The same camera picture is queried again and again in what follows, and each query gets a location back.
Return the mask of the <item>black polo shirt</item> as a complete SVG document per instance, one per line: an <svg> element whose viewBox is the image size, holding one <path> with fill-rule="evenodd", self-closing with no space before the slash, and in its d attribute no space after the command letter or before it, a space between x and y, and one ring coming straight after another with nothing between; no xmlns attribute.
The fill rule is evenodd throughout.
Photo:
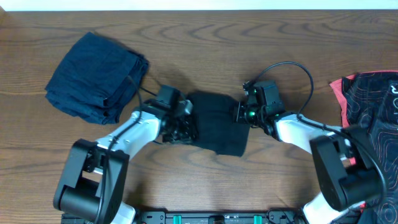
<svg viewBox="0 0 398 224"><path fill-rule="evenodd" d="M192 146L218 155L241 157L246 149L250 125L236 123L233 109L238 101L228 95L194 91L187 99L193 104L197 136Z"/></svg>

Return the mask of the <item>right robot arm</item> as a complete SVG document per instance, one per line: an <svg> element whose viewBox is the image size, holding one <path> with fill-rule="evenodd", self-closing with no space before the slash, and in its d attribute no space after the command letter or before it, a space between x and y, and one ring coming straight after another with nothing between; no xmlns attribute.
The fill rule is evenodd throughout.
<svg viewBox="0 0 398 224"><path fill-rule="evenodd" d="M235 122L261 128L312 155L321 191L302 207L295 223L333 223L363 211L366 202L383 199L386 178L365 129L327 126L286 111L273 80L248 81L243 89L247 100L235 107Z"/></svg>

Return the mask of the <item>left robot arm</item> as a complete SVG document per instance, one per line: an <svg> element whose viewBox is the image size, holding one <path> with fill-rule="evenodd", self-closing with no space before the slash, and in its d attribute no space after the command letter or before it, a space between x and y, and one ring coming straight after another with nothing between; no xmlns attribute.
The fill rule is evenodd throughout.
<svg viewBox="0 0 398 224"><path fill-rule="evenodd" d="M77 140L58 182L53 206L79 223L133 223L136 209L122 201L129 161L159 136L189 144L196 137L193 104L164 85L155 98L140 101L131 117L95 141Z"/></svg>

